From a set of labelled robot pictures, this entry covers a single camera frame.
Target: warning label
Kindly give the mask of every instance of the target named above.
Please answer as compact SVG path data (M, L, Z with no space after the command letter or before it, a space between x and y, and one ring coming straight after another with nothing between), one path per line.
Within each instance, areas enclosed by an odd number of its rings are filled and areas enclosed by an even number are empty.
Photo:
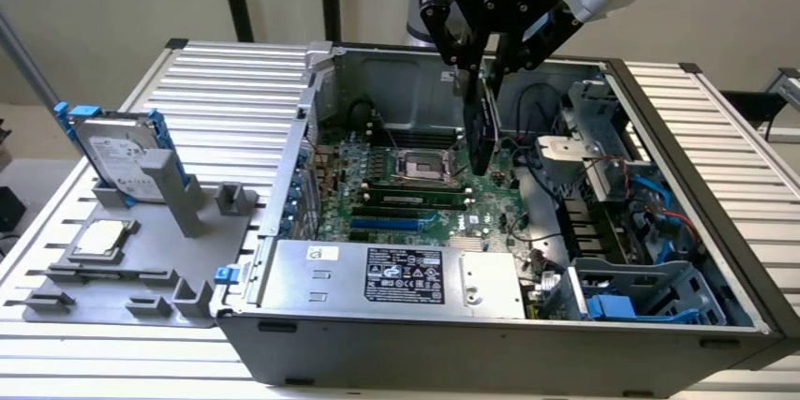
M442 304L441 252L369 248L364 297L370 302Z

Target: sticker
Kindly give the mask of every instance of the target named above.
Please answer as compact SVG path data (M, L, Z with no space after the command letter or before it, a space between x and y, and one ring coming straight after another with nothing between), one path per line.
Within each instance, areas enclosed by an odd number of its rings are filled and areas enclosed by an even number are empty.
M136 164L146 152L136 142L93 136L89 145L120 191L137 200L164 200L158 186Z
M422 203L425 200L420 197L393 197L385 196L384 201L390 201L392 203Z
M336 261L338 259L338 247L325 245L312 245L305 254L305 259L324 259Z
M370 302L442 304L444 285L440 251L368 249L364 297Z

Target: white wall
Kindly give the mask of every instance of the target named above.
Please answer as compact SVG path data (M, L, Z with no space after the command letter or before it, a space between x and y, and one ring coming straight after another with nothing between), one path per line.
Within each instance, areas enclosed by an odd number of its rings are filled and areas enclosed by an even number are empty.
M562 53L692 62L725 89L762 89L776 68L800 66L793 0L640 0L586 25Z
M226 0L0 0L56 89L73 103L121 102L169 37L233 40ZM406 0L342 0L342 39L400 43ZM256 38L324 37L321 0L249 0ZM800 66L792 0L641 0L593 23L561 53L690 61L725 88L757 89ZM34 103L0 52L0 101Z
M0 0L69 103L118 105L169 37L234 39L226 0ZM0 101L37 102L0 51Z

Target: blue pcie slot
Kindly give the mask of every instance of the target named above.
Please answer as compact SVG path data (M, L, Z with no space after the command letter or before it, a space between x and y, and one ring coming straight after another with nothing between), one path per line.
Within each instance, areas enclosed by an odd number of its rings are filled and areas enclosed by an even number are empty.
M350 219L349 227L352 229L417 231L420 229L420 221L413 219Z

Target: motherboard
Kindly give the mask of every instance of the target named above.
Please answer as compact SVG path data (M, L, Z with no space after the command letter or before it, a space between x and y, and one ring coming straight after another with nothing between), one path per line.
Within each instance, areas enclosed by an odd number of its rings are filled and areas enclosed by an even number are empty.
M373 145L354 132L324 133L316 153L317 239L524 250L508 230L525 211L510 150L498 151L489 176L464 170L468 164L457 143L445 149L404 148Z

